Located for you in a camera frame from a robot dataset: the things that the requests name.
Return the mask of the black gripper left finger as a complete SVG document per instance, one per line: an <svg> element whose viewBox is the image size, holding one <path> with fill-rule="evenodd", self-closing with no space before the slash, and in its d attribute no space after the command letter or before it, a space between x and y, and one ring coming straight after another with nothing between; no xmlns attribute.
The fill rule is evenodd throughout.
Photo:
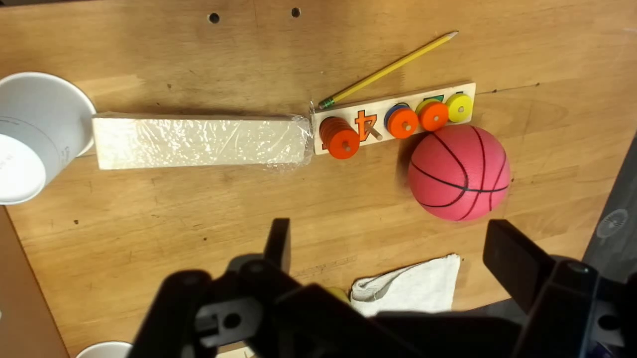
<svg viewBox="0 0 637 358"><path fill-rule="evenodd" d="M282 273L290 269L290 221L274 219L264 245L264 259Z"/></svg>

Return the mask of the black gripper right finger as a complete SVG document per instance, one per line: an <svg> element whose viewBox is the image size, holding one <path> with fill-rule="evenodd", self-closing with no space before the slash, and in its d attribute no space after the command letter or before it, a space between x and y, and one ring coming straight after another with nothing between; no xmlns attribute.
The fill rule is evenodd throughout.
<svg viewBox="0 0 637 358"><path fill-rule="evenodd" d="M485 231L483 265L513 303L529 313L555 261L505 219L491 219Z"/></svg>

